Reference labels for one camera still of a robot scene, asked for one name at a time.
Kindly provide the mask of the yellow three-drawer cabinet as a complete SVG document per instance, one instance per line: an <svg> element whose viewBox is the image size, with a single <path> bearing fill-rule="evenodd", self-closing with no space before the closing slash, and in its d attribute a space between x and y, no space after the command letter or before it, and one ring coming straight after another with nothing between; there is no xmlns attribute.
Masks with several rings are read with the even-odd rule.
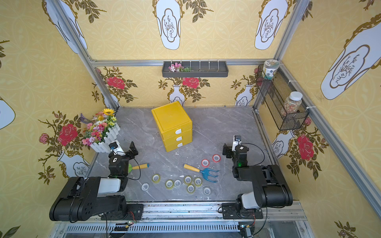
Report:
<svg viewBox="0 0 381 238"><path fill-rule="evenodd" d="M151 111L167 152L192 142L192 120L178 101Z"/></svg>

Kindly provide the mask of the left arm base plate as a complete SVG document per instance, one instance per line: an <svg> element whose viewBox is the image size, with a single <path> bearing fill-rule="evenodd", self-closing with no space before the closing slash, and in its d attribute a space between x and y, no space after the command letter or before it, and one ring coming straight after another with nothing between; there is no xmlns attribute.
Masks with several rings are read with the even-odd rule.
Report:
<svg viewBox="0 0 381 238"><path fill-rule="evenodd" d="M114 220L141 220L143 215L143 204L133 203L122 205L122 207L117 211L107 212L101 216L103 221L114 221Z"/></svg>

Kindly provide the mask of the yellow tape roll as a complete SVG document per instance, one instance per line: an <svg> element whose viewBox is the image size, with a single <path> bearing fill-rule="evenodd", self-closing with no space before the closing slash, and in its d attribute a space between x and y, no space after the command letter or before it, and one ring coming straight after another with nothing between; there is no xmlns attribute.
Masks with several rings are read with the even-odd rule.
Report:
<svg viewBox="0 0 381 238"><path fill-rule="evenodd" d="M185 177L184 177L184 183L185 183L186 185L190 185L190 184L192 184L192 177L191 177L191 176L185 176Z"/></svg>
<svg viewBox="0 0 381 238"><path fill-rule="evenodd" d="M165 182L165 187L167 189L172 189L174 187L174 181L172 179L169 179Z"/></svg>
<svg viewBox="0 0 381 238"><path fill-rule="evenodd" d="M153 183L159 183L161 181L161 176L159 174L154 174L152 176L152 182Z"/></svg>
<svg viewBox="0 0 381 238"><path fill-rule="evenodd" d="M200 187L200 186L202 186L202 179L201 179L200 177L195 178L195 179L194 179L194 185L195 185L196 187Z"/></svg>
<svg viewBox="0 0 381 238"><path fill-rule="evenodd" d="M188 192L189 194L194 193L194 192L195 192L195 186L194 186L193 184L188 185L188 186L187 186L187 192Z"/></svg>

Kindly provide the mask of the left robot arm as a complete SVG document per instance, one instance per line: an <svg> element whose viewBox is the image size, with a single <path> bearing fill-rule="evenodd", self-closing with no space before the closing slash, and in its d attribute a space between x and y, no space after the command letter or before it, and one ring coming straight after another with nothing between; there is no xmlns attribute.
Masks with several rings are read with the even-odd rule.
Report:
<svg viewBox="0 0 381 238"><path fill-rule="evenodd" d="M129 180L130 160L139 152L133 142L128 151L123 151L117 140L109 147L109 176L69 178L50 209L50 220L74 223L95 215L103 220L141 218L143 205L128 205L121 195Z"/></svg>

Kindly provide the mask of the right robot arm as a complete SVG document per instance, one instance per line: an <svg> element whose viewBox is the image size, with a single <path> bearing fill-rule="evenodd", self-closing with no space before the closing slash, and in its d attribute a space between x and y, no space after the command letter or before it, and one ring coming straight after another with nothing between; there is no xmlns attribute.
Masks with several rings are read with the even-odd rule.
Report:
<svg viewBox="0 0 381 238"><path fill-rule="evenodd" d="M223 145L222 154L232 159L233 177L252 183L252 191L238 195L235 209L238 212L260 208L283 208L293 203L292 192L278 165L248 165L249 148L243 144Z"/></svg>

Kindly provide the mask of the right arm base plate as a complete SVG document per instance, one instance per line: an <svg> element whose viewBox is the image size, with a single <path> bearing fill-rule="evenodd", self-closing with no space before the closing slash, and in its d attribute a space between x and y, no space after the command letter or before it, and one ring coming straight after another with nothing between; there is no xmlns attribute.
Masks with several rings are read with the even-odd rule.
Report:
<svg viewBox="0 0 381 238"><path fill-rule="evenodd" d="M218 208L217 212L222 214L223 219L225 220L264 218L261 209L245 209L243 207L239 207L236 203L222 203L220 208Z"/></svg>

